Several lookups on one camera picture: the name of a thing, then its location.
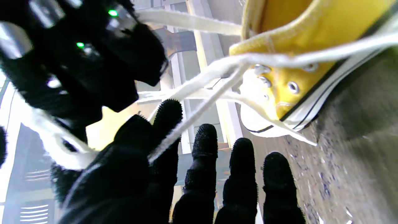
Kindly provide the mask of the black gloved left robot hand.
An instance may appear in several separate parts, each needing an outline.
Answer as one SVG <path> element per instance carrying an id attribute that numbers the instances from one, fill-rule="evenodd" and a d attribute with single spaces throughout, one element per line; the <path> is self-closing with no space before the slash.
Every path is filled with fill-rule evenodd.
<path id="1" fill-rule="evenodd" d="M 53 166 L 54 189 L 62 215 L 59 224 L 167 224 L 177 182 L 177 139 L 149 164 L 147 156 L 182 120 L 176 100 L 162 102 L 150 124 L 132 116 L 83 171 Z M 202 124 L 192 150 L 181 198 L 175 203 L 173 224 L 254 224 L 258 186 L 252 142 L 235 141 L 230 176 L 223 189 L 223 206 L 215 215 L 217 132 Z"/>

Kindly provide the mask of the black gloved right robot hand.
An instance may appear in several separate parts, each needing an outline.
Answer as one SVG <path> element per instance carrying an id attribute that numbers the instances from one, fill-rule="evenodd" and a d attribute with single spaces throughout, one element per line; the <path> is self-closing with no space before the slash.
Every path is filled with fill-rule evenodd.
<path id="1" fill-rule="evenodd" d="M 138 100 L 155 86 L 165 50 L 129 0 L 2 0 L 1 68 L 26 102 L 87 142 L 102 107 Z"/>

